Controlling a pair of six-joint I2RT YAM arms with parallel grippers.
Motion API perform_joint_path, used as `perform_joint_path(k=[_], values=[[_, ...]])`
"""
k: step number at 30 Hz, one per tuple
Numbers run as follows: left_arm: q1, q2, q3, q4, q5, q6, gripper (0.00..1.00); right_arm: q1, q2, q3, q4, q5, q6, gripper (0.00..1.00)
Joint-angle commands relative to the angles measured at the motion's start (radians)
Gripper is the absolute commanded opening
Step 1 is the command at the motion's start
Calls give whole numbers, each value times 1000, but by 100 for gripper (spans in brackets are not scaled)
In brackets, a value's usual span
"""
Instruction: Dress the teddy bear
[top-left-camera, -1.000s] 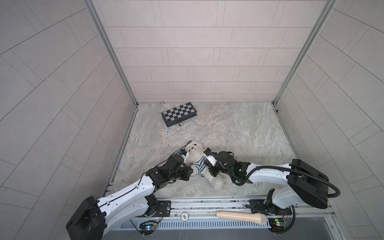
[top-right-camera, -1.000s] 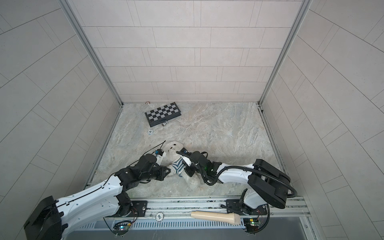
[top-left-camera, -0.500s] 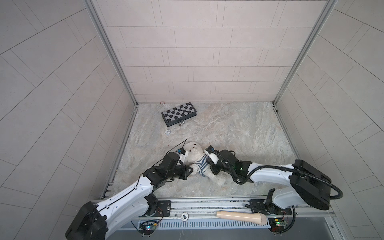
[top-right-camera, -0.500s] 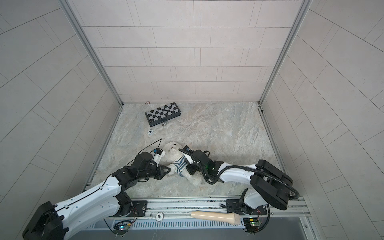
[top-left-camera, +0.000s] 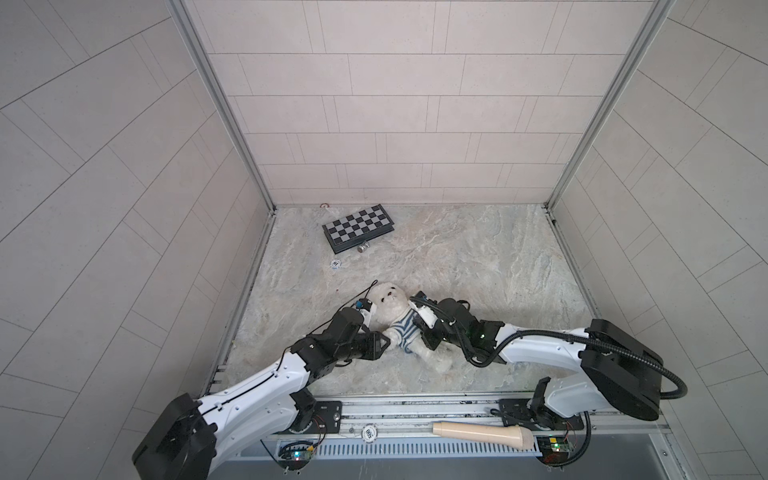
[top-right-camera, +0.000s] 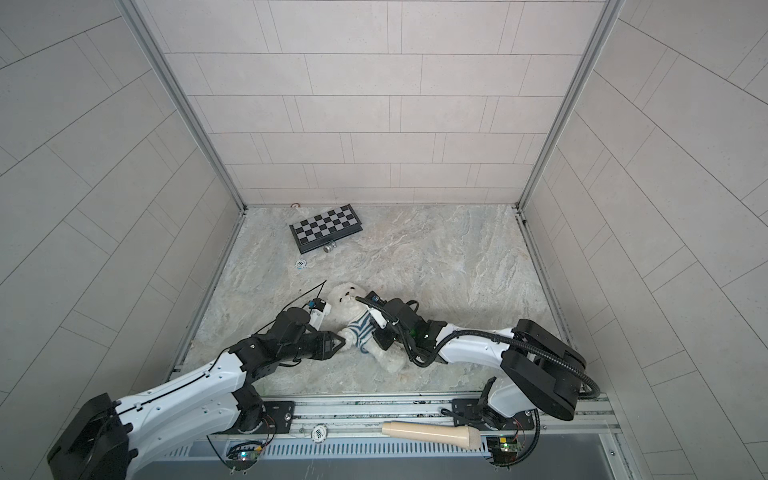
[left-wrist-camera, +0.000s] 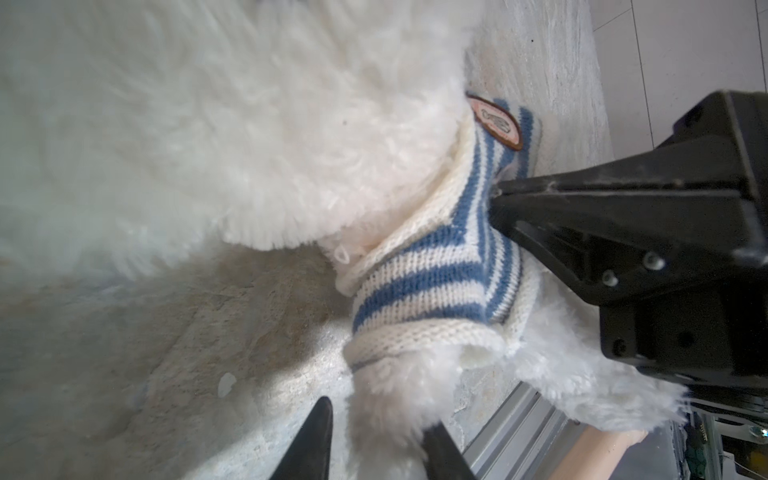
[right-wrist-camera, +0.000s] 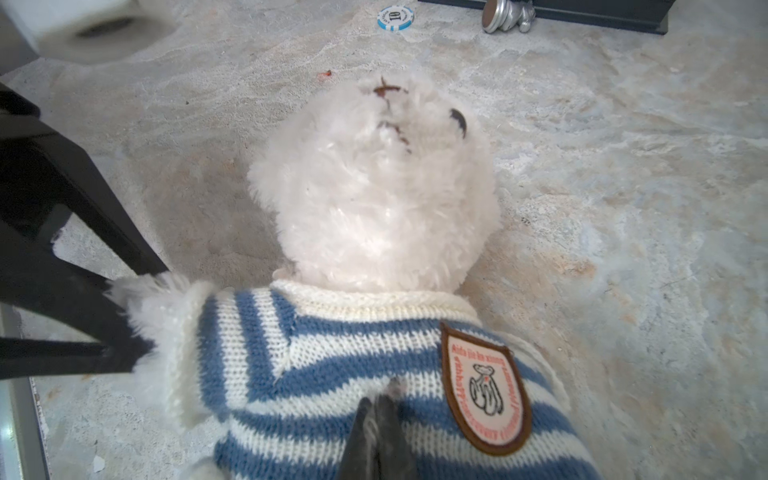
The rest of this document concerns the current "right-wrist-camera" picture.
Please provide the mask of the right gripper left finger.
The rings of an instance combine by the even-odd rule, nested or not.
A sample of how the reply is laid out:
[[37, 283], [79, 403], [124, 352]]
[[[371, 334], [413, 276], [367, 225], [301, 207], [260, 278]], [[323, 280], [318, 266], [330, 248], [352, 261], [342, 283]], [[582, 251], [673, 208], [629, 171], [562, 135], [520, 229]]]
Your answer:
[[358, 404], [337, 479], [377, 479], [377, 421], [374, 404], [369, 398], [363, 398]]

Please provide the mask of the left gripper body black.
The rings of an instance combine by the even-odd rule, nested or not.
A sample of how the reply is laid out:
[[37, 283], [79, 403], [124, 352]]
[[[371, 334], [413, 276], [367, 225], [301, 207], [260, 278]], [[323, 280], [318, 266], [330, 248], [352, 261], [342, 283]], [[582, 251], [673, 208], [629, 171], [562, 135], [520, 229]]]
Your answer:
[[15, 128], [40, 110], [6, 86], [1, 87], [1, 220], [28, 240], [49, 250], [66, 224], [66, 208], [48, 187], [55, 171], [31, 140]]

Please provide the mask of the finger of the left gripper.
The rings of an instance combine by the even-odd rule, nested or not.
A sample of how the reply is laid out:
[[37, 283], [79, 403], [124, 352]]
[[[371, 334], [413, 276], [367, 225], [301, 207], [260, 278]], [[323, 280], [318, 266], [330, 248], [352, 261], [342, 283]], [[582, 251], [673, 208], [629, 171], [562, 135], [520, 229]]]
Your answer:
[[78, 330], [91, 342], [1, 339], [1, 378], [124, 373], [150, 346], [88, 277], [1, 224], [1, 302]]
[[59, 134], [27, 138], [55, 171], [48, 189], [68, 214], [82, 220], [135, 273], [168, 270], [83, 148]]

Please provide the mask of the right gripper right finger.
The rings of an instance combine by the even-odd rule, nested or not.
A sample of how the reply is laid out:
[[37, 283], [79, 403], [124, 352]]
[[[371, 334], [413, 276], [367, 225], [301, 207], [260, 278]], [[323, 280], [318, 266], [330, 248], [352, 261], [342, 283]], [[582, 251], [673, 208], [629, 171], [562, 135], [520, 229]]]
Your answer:
[[374, 478], [416, 480], [415, 457], [401, 427], [398, 405], [390, 396], [380, 395], [374, 401], [374, 426]]

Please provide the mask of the blue white striped sweater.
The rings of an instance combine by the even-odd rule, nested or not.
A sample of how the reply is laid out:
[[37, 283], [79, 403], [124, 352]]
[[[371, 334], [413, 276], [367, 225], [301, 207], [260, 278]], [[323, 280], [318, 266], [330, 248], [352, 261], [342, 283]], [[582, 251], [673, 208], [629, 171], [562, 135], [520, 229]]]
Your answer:
[[377, 393], [419, 479], [598, 477], [539, 359], [457, 296], [199, 282], [166, 314], [170, 410], [225, 428], [196, 479], [342, 478]]

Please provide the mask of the white teddy bear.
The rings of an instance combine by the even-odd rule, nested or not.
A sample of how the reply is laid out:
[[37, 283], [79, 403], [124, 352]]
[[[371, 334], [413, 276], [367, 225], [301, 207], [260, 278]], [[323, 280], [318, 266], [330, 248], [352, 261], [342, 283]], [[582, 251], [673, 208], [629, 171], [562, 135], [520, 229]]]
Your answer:
[[[404, 74], [340, 84], [311, 100], [269, 139], [248, 179], [253, 197], [274, 216], [288, 261], [260, 288], [288, 281], [341, 293], [461, 298], [458, 288], [500, 219], [478, 121], [432, 83]], [[136, 379], [182, 429], [208, 418], [224, 427], [213, 416], [191, 426], [177, 421], [168, 401], [169, 357], [158, 348], [171, 331], [166, 308], [199, 282], [216, 292], [257, 289], [222, 289], [165, 272], [116, 280], [108, 291], [151, 344], [134, 367]], [[563, 407], [552, 370], [514, 339], [539, 359]]]

